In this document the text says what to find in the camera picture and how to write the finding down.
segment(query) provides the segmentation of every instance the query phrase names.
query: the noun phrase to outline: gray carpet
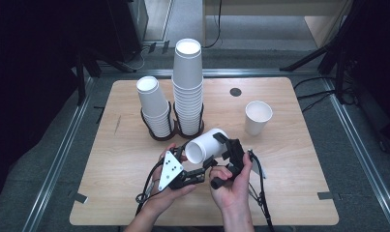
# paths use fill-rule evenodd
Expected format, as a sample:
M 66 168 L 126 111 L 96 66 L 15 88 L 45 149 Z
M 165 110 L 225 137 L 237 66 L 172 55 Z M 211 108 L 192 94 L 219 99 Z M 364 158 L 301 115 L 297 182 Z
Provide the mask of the gray carpet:
M 204 69 L 271 69 L 288 65 L 307 55 L 309 51 L 278 50 L 203 50 Z M 109 66 L 103 66 L 103 76 L 96 79 L 90 102 L 75 135 L 57 185 L 50 197 L 37 231 L 118 231 L 117 226 L 73 226 L 69 216 L 74 203 L 68 197 L 70 191 L 77 191 L 80 180 L 98 129 L 97 121 L 101 110 L 94 106 L 105 106 L 112 83 L 118 79 L 139 78 L 139 72 L 172 69 L 172 49 L 162 54 L 160 49 L 143 54 L 144 67 L 137 73 L 121 73 Z M 318 59 L 303 68 L 318 65 Z M 136 57 L 131 66 L 141 62 Z M 312 75 L 291 74 L 293 84 L 313 77 Z M 323 91 L 321 81 L 302 84 L 296 90 L 297 96 Z M 302 108 L 314 99 L 300 101 Z M 43 140 L 25 154 L 12 169 L 0 197 L 0 231 L 21 231 L 31 211 L 43 179 L 53 162 L 68 124 L 75 112 L 76 93 L 67 101 L 64 108 L 53 121 Z M 375 139 L 370 132 L 364 115 L 355 106 L 350 107 L 353 117 L 359 124 L 359 130 L 365 135 L 365 142 L 375 152 Z M 315 149 L 318 154 L 326 181 L 332 192 L 341 196 L 335 200 L 340 221 L 335 226 L 297 226 L 297 231 L 390 231 L 390 226 L 374 192 L 362 170 L 344 128 L 334 111 L 332 103 L 326 99 L 304 113 Z M 388 177 L 390 156 L 383 155 L 381 171 Z M 177 228 L 159 228 L 164 231 L 176 231 Z M 266 227 L 256 231 L 268 231 Z M 279 227 L 278 231 L 290 231 L 288 227 Z

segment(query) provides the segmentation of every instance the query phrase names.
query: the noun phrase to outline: person's left hand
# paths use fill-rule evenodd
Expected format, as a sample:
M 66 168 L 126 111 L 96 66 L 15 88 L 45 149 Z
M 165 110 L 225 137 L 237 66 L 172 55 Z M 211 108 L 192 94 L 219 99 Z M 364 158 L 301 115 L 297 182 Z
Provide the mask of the person's left hand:
M 170 145 L 168 145 L 167 148 L 162 152 L 161 156 L 159 157 L 159 160 L 161 160 L 165 156 L 166 151 L 174 147 L 176 147 L 175 143 L 171 143 Z M 187 158 L 185 156 L 182 156 L 181 161 L 186 160 Z M 159 166 L 158 168 L 156 168 L 152 176 L 152 182 L 155 182 L 155 185 L 153 186 L 152 191 L 150 193 L 152 197 L 150 197 L 146 201 L 146 204 L 143 206 L 142 209 L 142 211 L 149 211 L 150 213 L 155 214 L 156 217 L 158 217 L 167 208 L 169 208 L 176 198 L 184 196 L 195 189 L 195 185 L 189 185 L 175 190 L 166 188 L 163 192 L 155 195 L 159 192 L 158 186 L 161 174 L 162 166 Z

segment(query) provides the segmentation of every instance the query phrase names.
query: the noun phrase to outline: black stand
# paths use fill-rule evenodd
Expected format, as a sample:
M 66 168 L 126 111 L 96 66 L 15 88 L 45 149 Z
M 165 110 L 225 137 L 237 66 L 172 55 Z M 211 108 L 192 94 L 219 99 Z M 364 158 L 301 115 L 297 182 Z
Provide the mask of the black stand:
M 294 64 L 280 68 L 280 71 L 283 72 L 293 72 L 301 66 L 309 63 L 318 56 L 325 53 L 321 63 L 318 65 L 317 70 L 320 74 L 329 74 L 333 67 L 337 64 L 337 73 L 336 73 L 336 97 L 341 104 L 344 103 L 343 100 L 343 83 L 344 83 L 344 72 L 345 72 L 345 55 L 349 49 L 349 44 L 353 40 L 352 31 L 358 25 L 361 25 L 358 22 L 358 15 L 363 5 L 367 0 L 354 0 L 351 6 L 351 10 L 345 19 L 342 27 L 340 28 L 337 35 L 332 39 L 332 41 L 318 50 L 312 52 L 303 59 L 295 62 Z

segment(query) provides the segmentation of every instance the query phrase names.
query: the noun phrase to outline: person's right hand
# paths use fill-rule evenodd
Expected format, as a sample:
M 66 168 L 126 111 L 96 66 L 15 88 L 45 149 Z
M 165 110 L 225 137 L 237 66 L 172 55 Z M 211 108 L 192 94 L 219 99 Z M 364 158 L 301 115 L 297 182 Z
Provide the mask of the person's right hand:
M 210 188 L 222 212 L 225 231 L 255 231 L 249 207 L 249 180 L 253 166 L 249 154 L 244 154 L 243 163 L 244 167 L 234 182 L 229 180 L 232 173 L 224 166 L 214 166 L 209 173 L 210 180 L 219 177 L 226 181 L 218 189 Z

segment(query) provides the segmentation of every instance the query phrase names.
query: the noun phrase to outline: table top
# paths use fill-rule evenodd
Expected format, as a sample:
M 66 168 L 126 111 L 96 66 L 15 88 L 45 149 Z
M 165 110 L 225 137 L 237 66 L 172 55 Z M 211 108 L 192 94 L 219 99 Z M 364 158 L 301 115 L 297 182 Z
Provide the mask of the table top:
M 116 81 L 110 92 L 78 192 L 88 197 L 75 202 L 70 221 L 75 225 L 126 225 L 135 217 L 136 196 L 159 154 L 171 142 L 187 139 L 175 135 L 168 141 L 152 139 L 140 118 L 137 80 Z M 170 79 L 160 80 L 166 98 L 173 102 Z M 242 94 L 233 97 L 232 88 Z M 239 138 L 244 150 L 253 148 L 267 179 L 268 208 L 275 225 L 333 225 L 339 216 L 332 199 L 318 198 L 328 192 L 305 120 L 291 82 L 286 77 L 204 79 L 204 132 L 212 128 Z M 267 102 L 273 117 L 258 136 L 244 132 L 245 107 L 251 101 Z M 198 164 L 184 162 L 185 169 Z M 157 220 L 157 225 L 222 225 L 209 180 L 194 192 L 177 199 Z M 259 193 L 259 179 L 251 174 Z M 261 209 L 250 197 L 254 225 L 265 225 Z

